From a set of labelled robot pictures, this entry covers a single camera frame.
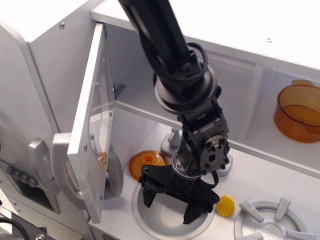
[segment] stove burner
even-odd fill
[[[234,222],[235,240],[316,240],[308,233],[300,217],[289,209],[291,201],[281,198],[280,202],[244,200],[241,211]]]

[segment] gray handle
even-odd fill
[[[124,172],[117,153],[110,145],[107,171],[109,181],[104,190],[104,199],[109,200],[114,197],[119,197],[124,187]]]
[[[32,167],[33,174],[39,184],[48,192],[57,195],[60,188],[55,180],[50,180],[44,168],[44,156],[47,154],[48,149],[45,142],[36,137],[28,147],[29,159]]]
[[[56,183],[64,195],[78,209],[86,210],[85,200],[80,190],[76,190],[76,184],[67,176],[66,165],[69,162],[67,151],[71,133],[56,133],[53,137],[51,150],[51,167]]]

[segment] orange lid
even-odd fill
[[[143,165],[167,166],[169,161],[166,156],[157,151],[146,150],[138,152],[129,162],[129,173],[136,181],[139,180]]]

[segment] hinge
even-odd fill
[[[104,39],[107,40],[108,34],[107,34],[107,28],[105,24],[103,24],[103,29],[104,29]]]
[[[114,97],[115,99],[117,99],[117,97],[119,97],[119,95],[125,90],[127,86],[124,84],[120,84],[117,87],[114,87]]]

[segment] black cable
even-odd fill
[[[195,84],[197,81],[202,79],[208,69],[208,57],[206,54],[205,49],[195,42],[189,42],[188,45],[192,48],[198,49],[203,57],[203,65],[201,72],[197,75],[193,75],[190,77],[176,77],[171,75],[171,73],[168,72],[165,66],[161,64],[157,57],[156,50],[152,46],[152,44],[148,41],[148,39],[144,36],[144,34],[140,34],[140,40],[143,47],[143,50],[145,52],[146,58],[148,59],[151,67],[155,71],[156,75],[158,75],[162,81],[164,81],[167,84],[173,85],[173,86],[191,86]]]
[[[213,176],[214,184],[207,183],[207,182],[203,181],[202,179],[200,179],[201,184],[208,189],[214,189],[219,183],[219,177],[218,177],[217,171],[213,171],[212,176]]]
[[[26,229],[16,220],[13,220],[13,219],[10,219],[7,217],[1,217],[0,223],[6,223],[6,224],[11,224],[11,225],[15,226],[22,233],[25,240],[30,240]]]

